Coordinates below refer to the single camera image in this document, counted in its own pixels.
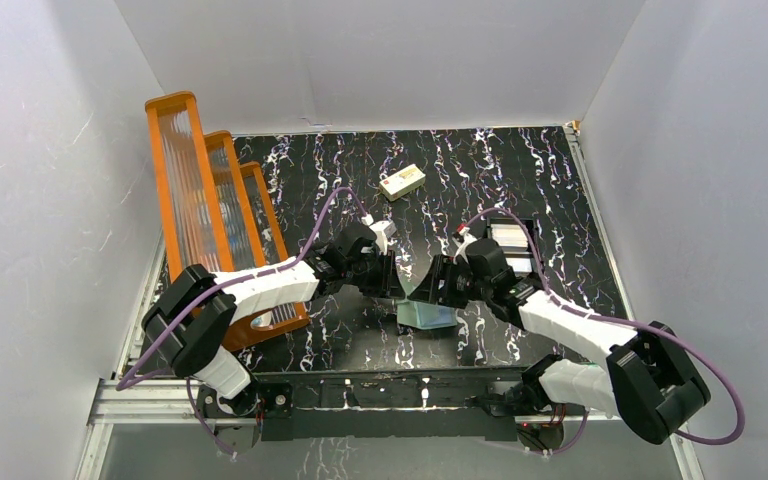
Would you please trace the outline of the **mint green card holder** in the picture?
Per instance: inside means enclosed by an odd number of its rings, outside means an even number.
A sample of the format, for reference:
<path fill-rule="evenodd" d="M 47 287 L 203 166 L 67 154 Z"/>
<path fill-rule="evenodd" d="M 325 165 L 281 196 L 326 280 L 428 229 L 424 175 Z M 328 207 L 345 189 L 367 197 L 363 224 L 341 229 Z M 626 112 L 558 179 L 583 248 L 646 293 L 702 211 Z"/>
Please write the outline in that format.
<path fill-rule="evenodd" d="M 457 325 L 455 309 L 411 300 L 396 302 L 397 322 L 419 330 L 434 330 Z"/>

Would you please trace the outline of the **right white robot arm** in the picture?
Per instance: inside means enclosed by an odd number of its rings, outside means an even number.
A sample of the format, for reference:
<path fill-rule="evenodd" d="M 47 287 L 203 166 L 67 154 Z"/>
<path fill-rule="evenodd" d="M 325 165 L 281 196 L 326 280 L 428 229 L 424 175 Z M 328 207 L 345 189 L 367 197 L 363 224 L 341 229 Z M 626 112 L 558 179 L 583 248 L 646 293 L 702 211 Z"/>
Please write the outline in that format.
<path fill-rule="evenodd" d="M 480 301 L 498 320 L 552 338 L 587 359 L 585 365 L 548 360 L 526 371 L 524 403 L 537 414 L 560 403 L 595 408 L 620 417 L 641 439 L 661 444 L 711 399 L 688 353 L 670 341 L 669 327 L 598 322 L 551 296 L 538 274 L 517 274 L 491 239 L 472 242 L 457 256 L 434 256 L 409 297 L 452 308 Z"/>

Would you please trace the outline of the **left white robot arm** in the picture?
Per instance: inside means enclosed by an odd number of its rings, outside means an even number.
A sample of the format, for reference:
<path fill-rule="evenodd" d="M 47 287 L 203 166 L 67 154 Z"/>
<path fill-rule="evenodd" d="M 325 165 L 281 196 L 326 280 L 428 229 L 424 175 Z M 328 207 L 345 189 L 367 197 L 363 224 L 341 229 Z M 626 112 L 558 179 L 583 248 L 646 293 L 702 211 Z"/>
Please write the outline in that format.
<path fill-rule="evenodd" d="M 237 272 L 187 267 L 152 305 L 141 326 L 175 377 L 194 377 L 235 416 L 265 404 L 259 382 L 222 341 L 229 328 L 285 304 L 313 301 L 352 285 L 372 298 L 402 299 L 392 221 L 365 218 L 301 257 Z"/>

